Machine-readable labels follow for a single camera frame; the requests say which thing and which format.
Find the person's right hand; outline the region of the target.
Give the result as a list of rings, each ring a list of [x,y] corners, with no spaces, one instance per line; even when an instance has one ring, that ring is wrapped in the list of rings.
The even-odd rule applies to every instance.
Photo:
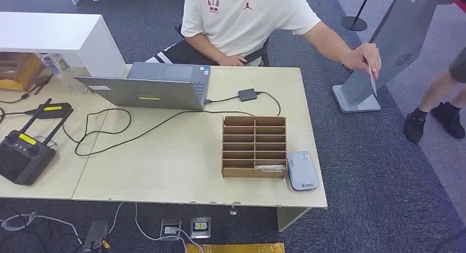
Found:
[[[234,55],[234,56],[221,56],[217,63],[220,66],[245,66],[248,62],[241,56]]]

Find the person's left hand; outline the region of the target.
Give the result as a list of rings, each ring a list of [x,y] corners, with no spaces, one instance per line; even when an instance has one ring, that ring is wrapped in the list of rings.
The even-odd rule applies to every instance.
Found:
[[[353,50],[349,50],[342,63],[350,69],[367,72],[375,80],[379,77],[382,66],[379,49],[374,43],[364,43]]]

